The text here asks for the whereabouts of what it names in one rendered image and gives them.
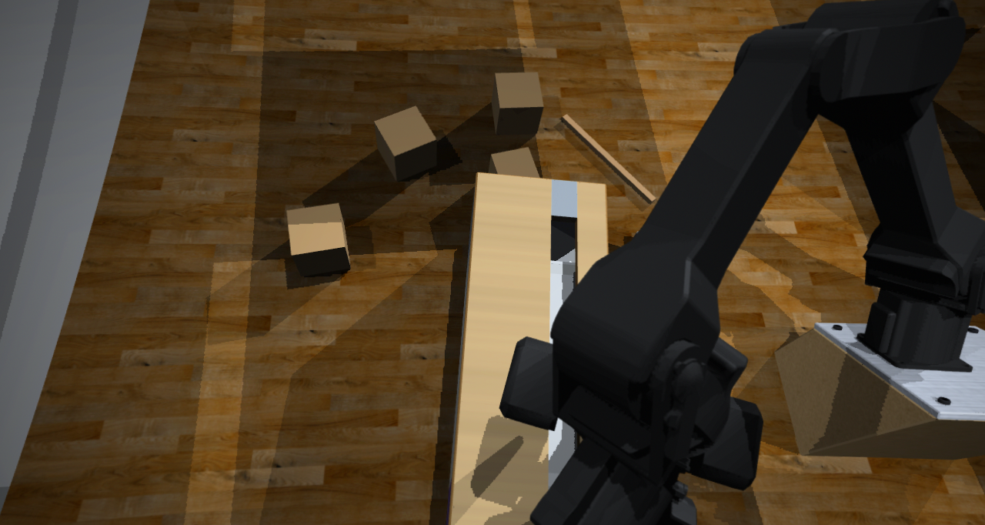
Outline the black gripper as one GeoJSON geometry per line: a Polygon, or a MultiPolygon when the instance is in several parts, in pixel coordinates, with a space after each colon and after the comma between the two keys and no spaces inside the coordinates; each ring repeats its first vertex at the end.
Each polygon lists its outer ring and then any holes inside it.
{"type": "MultiPolygon", "coordinates": [[[[499,409],[507,419],[556,430],[553,415],[553,344],[530,338],[517,340],[499,409]]],[[[694,476],[744,491],[756,478],[763,418],[756,403],[730,396],[724,431],[710,450],[690,457],[694,476]]]]}

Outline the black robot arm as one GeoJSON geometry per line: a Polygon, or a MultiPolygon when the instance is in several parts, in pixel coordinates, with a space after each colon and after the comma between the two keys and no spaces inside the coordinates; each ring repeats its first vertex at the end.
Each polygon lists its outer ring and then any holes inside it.
{"type": "Polygon", "coordinates": [[[679,474],[748,365],[719,338],[717,289],[817,115],[845,129],[880,220],[857,339],[902,370],[972,372],[985,221],[956,206],[932,102],[964,38],[956,0],[855,0],[746,39],[644,226],[557,311],[553,415],[582,442],[533,524],[697,525],[679,474]]]}

